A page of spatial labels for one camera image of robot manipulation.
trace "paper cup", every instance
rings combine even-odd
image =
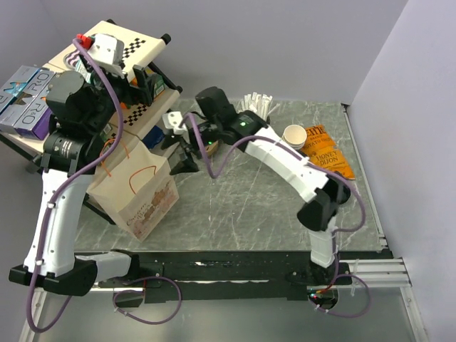
[[[290,125],[285,128],[282,139],[293,149],[300,150],[306,143],[306,129],[300,125]]]

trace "paper bag handle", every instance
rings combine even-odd
[[[152,167],[154,168],[154,175],[155,175],[155,173],[157,172],[157,167],[156,167],[155,165],[152,165],[152,166],[143,167],[142,169],[140,169],[140,170],[136,171],[135,173],[133,173],[133,174],[130,176],[130,178],[128,178],[128,184],[130,185],[130,189],[131,189],[131,191],[133,191],[133,194],[136,195],[136,191],[133,189],[133,186],[131,185],[131,179],[132,179],[134,176],[136,176],[138,173],[140,173],[141,171],[144,171],[144,170],[146,170],[146,169],[150,169],[150,168],[152,168]]]
[[[114,141],[115,138],[111,138],[111,139],[107,139],[106,142],[105,142],[105,145],[103,146],[103,149],[101,150],[100,152],[100,157],[101,155],[103,154],[103,151],[105,150],[106,146],[108,146],[109,143],[111,143],[112,141]],[[127,155],[127,159],[130,159],[130,154],[128,153],[128,149],[127,149],[127,146],[125,146],[125,144],[123,143],[122,140],[120,140],[120,143],[122,144],[123,146],[123,149],[125,150],[125,154]],[[105,166],[105,162],[101,162],[101,166],[103,167],[103,169],[105,169],[106,173],[108,174],[109,177],[112,177],[111,175],[111,172],[109,172],[108,168]]]

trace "orange bag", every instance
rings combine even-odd
[[[355,179],[355,174],[347,159],[337,148],[323,125],[306,128],[306,132],[307,140],[301,151],[309,156],[313,164],[332,172],[339,172],[349,180]]]

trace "blue box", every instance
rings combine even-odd
[[[38,72],[33,66],[21,66],[0,88],[0,113],[13,102],[16,96],[25,88],[27,83]]]
[[[52,112],[46,104],[48,93],[49,89],[45,87],[14,124],[14,130],[20,136],[44,140],[49,134],[49,119]]]
[[[0,130],[2,132],[16,134],[14,125],[55,74],[55,72],[50,70],[40,70],[27,83],[25,88],[17,95],[16,100],[0,114]]]

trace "gray marble surface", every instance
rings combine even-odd
[[[279,104],[271,114],[271,126],[279,135],[290,124],[323,124],[355,172],[356,188],[366,203],[367,221],[358,232],[339,234],[340,248],[380,250],[378,228],[342,107],[303,101]],[[193,100],[181,100],[173,109],[185,112],[199,108]],[[223,145],[212,158],[214,168],[227,150]],[[76,250],[310,250],[308,233],[296,218],[302,199],[266,165],[235,151],[217,180],[208,176],[201,162],[199,166],[200,172],[175,177],[180,199],[143,243],[83,207]],[[359,206],[352,196],[339,210],[336,224],[354,227],[359,219]]]

